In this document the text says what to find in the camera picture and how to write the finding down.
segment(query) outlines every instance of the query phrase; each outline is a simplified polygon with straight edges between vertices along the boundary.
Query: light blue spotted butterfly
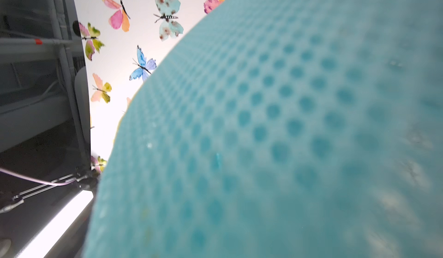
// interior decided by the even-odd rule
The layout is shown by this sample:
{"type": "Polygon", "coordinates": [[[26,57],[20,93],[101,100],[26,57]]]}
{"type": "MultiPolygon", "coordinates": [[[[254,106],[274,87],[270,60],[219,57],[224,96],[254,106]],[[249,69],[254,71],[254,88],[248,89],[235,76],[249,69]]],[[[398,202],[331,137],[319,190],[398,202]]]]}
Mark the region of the light blue spotted butterfly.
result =
{"type": "Polygon", "coordinates": [[[174,16],[180,9],[180,1],[179,0],[155,0],[157,9],[160,12],[160,15],[154,14],[160,19],[164,19],[162,24],[160,24],[160,39],[162,41],[166,40],[169,36],[171,38],[177,38],[179,34],[183,33],[183,27],[176,21],[172,19],[177,19],[178,17],[174,16]]]}
{"type": "Polygon", "coordinates": [[[138,63],[135,63],[134,65],[138,66],[139,68],[131,73],[131,75],[129,76],[129,80],[134,80],[141,76],[143,82],[145,82],[147,78],[152,75],[152,72],[150,72],[150,70],[152,71],[157,68],[156,61],[154,59],[150,59],[146,62],[146,57],[144,56],[143,52],[141,52],[141,48],[138,45],[137,59],[138,63]]]}

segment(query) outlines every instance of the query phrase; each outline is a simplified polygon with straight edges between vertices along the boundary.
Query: pink cable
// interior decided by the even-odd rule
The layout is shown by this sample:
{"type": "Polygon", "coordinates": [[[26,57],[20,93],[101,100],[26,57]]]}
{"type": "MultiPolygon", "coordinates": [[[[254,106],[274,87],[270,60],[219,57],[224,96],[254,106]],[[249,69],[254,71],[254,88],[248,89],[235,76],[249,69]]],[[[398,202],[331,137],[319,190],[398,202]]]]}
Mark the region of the pink cable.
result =
{"type": "Polygon", "coordinates": [[[2,167],[0,167],[0,172],[6,173],[6,174],[9,174],[9,175],[21,178],[21,179],[25,179],[25,180],[28,180],[28,181],[32,181],[32,182],[36,182],[36,183],[40,183],[40,184],[45,184],[45,185],[51,185],[51,186],[64,186],[64,185],[67,185],[67,184],[72,183],[72,182],[75,181],[75,180],[72,180],[72,181],[63,182],[63,183],[51,183],[51,182],[48,182],[48,181],[43,181],[43,180],[35,179],[35,178],[32,178],[32,177],[27,177],[25,175],[21,175],[21,174],[16,173],[16,172],[9,171],[9,170],[7,170],[5,168],[2,168],[2,167]]]}

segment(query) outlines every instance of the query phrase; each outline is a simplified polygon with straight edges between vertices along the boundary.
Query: watercolor butterfly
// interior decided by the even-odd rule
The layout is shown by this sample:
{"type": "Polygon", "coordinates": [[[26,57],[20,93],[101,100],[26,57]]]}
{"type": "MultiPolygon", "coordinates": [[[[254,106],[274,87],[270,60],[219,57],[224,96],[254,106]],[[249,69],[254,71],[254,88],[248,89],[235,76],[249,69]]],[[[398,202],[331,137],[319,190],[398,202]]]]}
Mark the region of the watercolor butterfly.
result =
{"type": "Polygon", "coordinates": [[[102,0],[106,6],[111,9],[118,10],[109,18],[109,25],[114,29],[121,29],[125,32],[129,31],[129,20],[131,19],[126,13],[123,0],[120,0],[120,5],[114,0],[102,0]]]}
{"type": "Polygon", "coordinates": [[[210,13],[215,8],[217,8],[221,3],[223,3],[225,0],[206,0],[203,4],[205,8],[205,13],[210,13]]]}
{"type": "Polygon", "coordinates": [[[92,95],[91,101],[100,101],[103,99],[106,103],[109,103],[111,101],[111,97],[108,95],[108,93],[112,90],[112,87],[109,83],[103,84],[103,81],[100,77],[98,77],[97,74],[93,73],[92,76],[94,77],[95,84],[97,87],[94,87],[97,91],[92,95]]]}
{"type": "Polygon", "coordinates": [[[95,169],[98,173],[102,173],[105,170],[108,161],[98,156],[95,158],[91,156],[91,168],[95,169]]]}
{"type": "Polygon", "coordinates": [[[176,21],[171,19],[177,19],[178,17],[174,16],[180,9],[180,1],[179,0],[155,0],[157,9],[160,12],[160,15],[154,14],[160,19],[164,19],[162,24],[160,24],[160,39],[162,41],[168,39],[169,36],[171,38],[178,37],[179,34],[183,33],[183,27],[176,21]]]}
{"type": "Polygon", "coordinates": [[[92,61],[92,55],[97,52],[100,53],[100,48],[105,46],[101,41],[97,39],[100,36],[100,31],[95,27],[91,26],[91,23],[88,22],[88,29],[85,28],[83,24],[78,21],[75,21],[72,24],[72,28],[74,29],[74,33],[81,37],[81,39],[86,40],[85,46],[85,55],[88,60],[92,61]]]}
{"type": "Polygon", "coordinates": [[[138,66],[139,68],[131,73],[129,80],[134,80],[141,76],[143,82],[145,82],[147,78],[152,75],[150,70],[157,68],[156,61],[154,59],[146,61],[146,57],[144,56],[143,52],[141,52],[141,48],[139,46],[137,46],[137,59],[138,63],[135,63],[134,65],[138,66]]]}

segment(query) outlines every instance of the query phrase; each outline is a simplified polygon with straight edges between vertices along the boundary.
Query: metal bar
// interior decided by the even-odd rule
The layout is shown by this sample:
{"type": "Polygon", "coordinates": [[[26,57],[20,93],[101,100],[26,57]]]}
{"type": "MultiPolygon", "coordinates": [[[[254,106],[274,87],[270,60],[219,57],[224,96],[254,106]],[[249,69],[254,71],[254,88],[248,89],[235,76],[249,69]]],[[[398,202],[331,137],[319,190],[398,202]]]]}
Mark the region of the metal bar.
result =
{"type": "Polygon", "coordinates": [[[78,43],[78,41],[63,40],[63,39],[23,39],[23,38],[1,38],[1,44],[51,44],[51,45],[70,45],[78,43]]]}
{"type": "MultiPolygon", "coordinates": [[[[70,182],[70,181],[75,180],[75,179],[76,179],[76,178],[73,177],[73,178],[71,178],[71,179],[66,180],[65,182],[70,182]]],[[[25,195],[25,196],[23,197],[23,199],[25,200],[25,199],[27,199],[28,197],[31,197],[31,196],[36,195],[36,194],[40,194],[41,192],[47,191],[47,190],[52,189],[52,188],[55,188],[55,187],[57,187],[57,186],[49,186],[49,187],[47,187],[47,188],[44,188],[44,189],[41,189],[41,190],[39,190],[39,191],[33,192],[32,194],[27,194],[27,195],[25,195]]]]}
{"type": "MultiPolygon", "coordinates": [[[[63,179],[66,179],[66,178],[68,178],[68,177],[71,177],[71,176],[73,176],[73,175],[74,175],[74,174],[68,174],[68,175],[66,175],[66,176],[63,176],[63,177],[60,177],[60,178],[58,178],[58,179],[52,180],[51,183],[55,183],[55,182],[57,182],[57,181],[61,181],[61,180],[63,180],[63,179]]],[[[48,186],[48,185],[42,184],[42,185],[36,186],[36,187],[34,187],[34,188],[31,188],[31,189],[29,189],[29,190],[26,190],[26,191],[23,191],[23,192],[19,193],[19,195],[27,194],[27,193],[29,193],[29,192],[32,192],[32,191],[38,190],[38,189],[43,188],[43,187],[45,187],[45,186],[48,186]]]]}
{"type": "MultiPolygon", "coordinates": [[[[51,44],[0,44],[0,64],[58,59],[58,48],[51,44]]],[[[73,55],[83,55],[81,41],[69,45],[73,55]]]]}
{"type": "MultiPolygon", "coordinates": [[[[57,19],[57,11],[55,9],[54,0],[47,0],[49,8],[49,17],[51,18],[52,29],[54,32],[54,37],[56,39],[63,39],[62,31],[60,29],[60,24],[57,19]]],[[[83,131],[80,124],[80,115],[78,113],[77,102],[75,99],[74,86],[72,82],[72,75],[69,70],[68,56],[66,55],[65,46],[59,49],[59,59],[60,65],[62,66],[62,73],[66,83],[66,90],[68,92],[69,104],[71,106],[72,117],[74,119],[75,133],[77,135],[78,146],[80,149],[80,155],[83,160],[83,165],[88,166],[90,164],[89,157],[86,157],[86,143],[83,138],[83,131]]]]}
{"type": "Polygon", "coordinates": [[[69,71],[71,73],[72,78],[75,79],[77,71],[75,70],[74,57],[72,56],[71,48],[68,45],[66,45],[65,49],[66,49],[66,55],[68,57],[69,71]]]}

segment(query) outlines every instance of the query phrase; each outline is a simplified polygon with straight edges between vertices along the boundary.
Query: butterfly wallpaper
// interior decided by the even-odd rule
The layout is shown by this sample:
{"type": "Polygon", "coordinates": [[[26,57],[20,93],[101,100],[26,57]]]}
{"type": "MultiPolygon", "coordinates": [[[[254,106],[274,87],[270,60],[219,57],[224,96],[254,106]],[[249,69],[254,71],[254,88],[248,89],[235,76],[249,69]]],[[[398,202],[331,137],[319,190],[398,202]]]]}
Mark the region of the butterfly wallpaper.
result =
{"type": "Polygon", "coordinates": [[[91,155],[105,161],[131,99],[169,51],[224,0],[74,1],[73,33],[85,50],[91,155]]]}

